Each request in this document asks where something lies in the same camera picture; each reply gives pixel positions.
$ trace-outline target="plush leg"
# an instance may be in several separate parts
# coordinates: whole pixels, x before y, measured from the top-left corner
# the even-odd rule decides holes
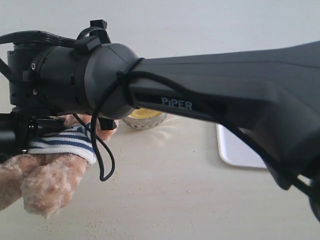
[[[57,154],[45,166],[37,167],[21,184],[24,209],[46,219],[71,201],[89,166],[74,154]]]
[[[0,211],[21,198],[21,183],[41,164],[42,159],[29,154],[17,155],[0,164]]]

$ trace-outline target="teddy bear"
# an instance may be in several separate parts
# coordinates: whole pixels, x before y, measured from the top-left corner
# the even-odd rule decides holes
[[[78,117],[89,127],[90,115]],[[0,211],[20,198],[30,213],[46,219],[65,208],[85,172],[96,162],[90,132],[73,114],[60,116],[66,130],[49,137],[31,139],[26,154],[10,157],[0,164]],[[104,142],[116,132],[102,130],[96,123],[96,135]]]

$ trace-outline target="table surface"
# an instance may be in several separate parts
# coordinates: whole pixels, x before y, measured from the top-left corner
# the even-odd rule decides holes
[[[8,85],[0,84],[0,110],[8,112]],[[19,200],[0,212],[1,239],[319,239],[304,195],[281,190],[266,170],[221,161],[213,123],[170,115],[136,131],[121,122],[108,145],[116,160],[109,181],[99,181],[94,165],[70,205],[48,221]]]

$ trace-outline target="round container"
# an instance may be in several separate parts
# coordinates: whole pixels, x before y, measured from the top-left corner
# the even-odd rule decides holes
[[[162,124],[167,115],[165,112],[141,108],[133,111],[131,115],[123,118],[122,121],[133,129],[148,130]]]

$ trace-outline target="blue and white striped shirt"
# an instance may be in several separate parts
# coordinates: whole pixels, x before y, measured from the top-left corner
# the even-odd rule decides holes
[[[97,160],[90,132],[78,124],[56,135],[31,139],[27,153],[75,154],[87,160],[90,165]]]

